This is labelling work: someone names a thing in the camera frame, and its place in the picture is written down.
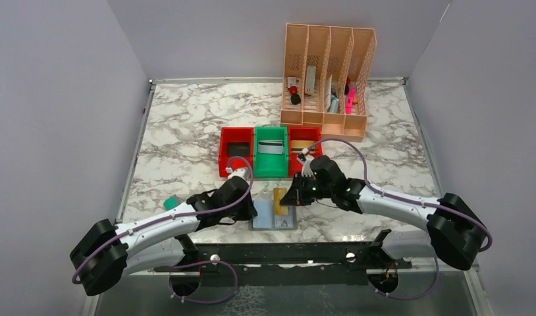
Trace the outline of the grey card holder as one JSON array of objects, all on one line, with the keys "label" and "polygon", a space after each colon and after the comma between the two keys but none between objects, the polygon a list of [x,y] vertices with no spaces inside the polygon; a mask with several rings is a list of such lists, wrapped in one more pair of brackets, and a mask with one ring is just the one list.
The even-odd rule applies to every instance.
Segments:
[{"label": "grey card holder", "polygon": [[296,230],[298,228],[296,207],[288,207],[287,215],[277,215],[273,201],[256,200],[257,215],[249,221],[249,230]]}]

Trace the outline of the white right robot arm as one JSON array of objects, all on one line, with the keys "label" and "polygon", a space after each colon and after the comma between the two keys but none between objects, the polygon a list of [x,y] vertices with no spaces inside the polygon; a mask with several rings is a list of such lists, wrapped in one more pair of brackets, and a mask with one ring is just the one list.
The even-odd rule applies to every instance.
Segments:
[{"label": "white right robot arm", "polygon": [[382,231],[378,235],[372,253],[385,261],[437,258],[466,271],[487,237],[485,225],[454,194],[437,199],[386,191],[362,179],[346,177],[326,155],[309,160],[306,165],[311,173],[297,172],[280,204],[306,206],[319,199],[330,199],[344,211],[380,215],[414,226],[411,231]]}]

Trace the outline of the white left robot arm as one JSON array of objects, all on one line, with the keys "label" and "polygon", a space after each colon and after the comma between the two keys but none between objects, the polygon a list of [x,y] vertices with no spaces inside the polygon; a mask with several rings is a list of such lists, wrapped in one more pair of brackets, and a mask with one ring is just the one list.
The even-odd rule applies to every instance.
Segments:
[{"label": "white left robot arm", "polygon": [[129,224],[114,225],[103,219],[91,226],[71,251],[73,284],[87,296],[112,288],[129,270],[159,266],[156,260],[138,259],[139,253],[164,241],[217,226],[223,218],[245,221],[256,211],[250,191],[252,181],[241,176],[227,179],[220,188],[195,194],[174,209]]}]

